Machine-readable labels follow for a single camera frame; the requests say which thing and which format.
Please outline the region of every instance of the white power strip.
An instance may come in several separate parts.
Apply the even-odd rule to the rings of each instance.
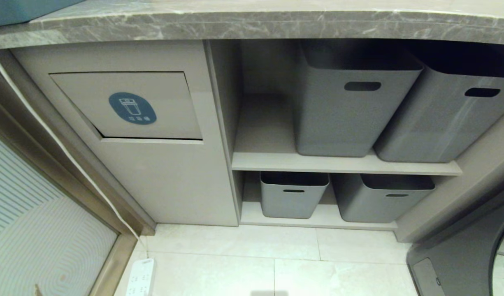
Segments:
[[[126,296],[151,296],[153,288],[154,259],[137,260],[129,275]]]

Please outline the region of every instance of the trash bin cabinet door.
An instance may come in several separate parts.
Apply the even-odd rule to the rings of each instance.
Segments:
[[[183,72],[60,73],[51,78],[103,137],[202,139]]]

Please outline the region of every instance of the frosted glass panel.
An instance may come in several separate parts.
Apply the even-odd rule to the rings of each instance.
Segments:
[[[116,237],[0,141],[0,296],[89,294]]]

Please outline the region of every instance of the shelf board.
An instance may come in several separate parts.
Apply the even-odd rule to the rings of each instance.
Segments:
[[[244,184],[243,207],[241,211],[241,225],[268,225],[290,227],[317,227],[358,230],[388,230],[397,229],[395,222],[392,223],[358,223],[347,222],[341,218],[334,191],[329,186],[320,203],[309,219],[287,219],[265,217],[261,211],[261,185],[259,174],[246,173]]]
[[[460,176],[450,163],[402,163],[379,159],[374,150],[365,157],[310,157],[295,150],[289,105],[271,95],[244,98],[232,158],[236,171],[417,174]]]

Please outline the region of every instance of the storage box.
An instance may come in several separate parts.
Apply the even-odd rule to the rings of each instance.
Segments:
[[[261,172],[266,217],[308,219],[329,185],[327,173]]]
[[[395,43],[301,41],[293,97],[303,155],[364,157],[422,71]]]
[[[429,176],[331,174],[331,180],[348,222],[391,223],[435,188]]]
[[[0,26],[28,22],[83,0],[0,0]]]
[[[461,42],[410,49],[425,69],[374,150],[386,161],[452,161],[504,114],[504,56]]]

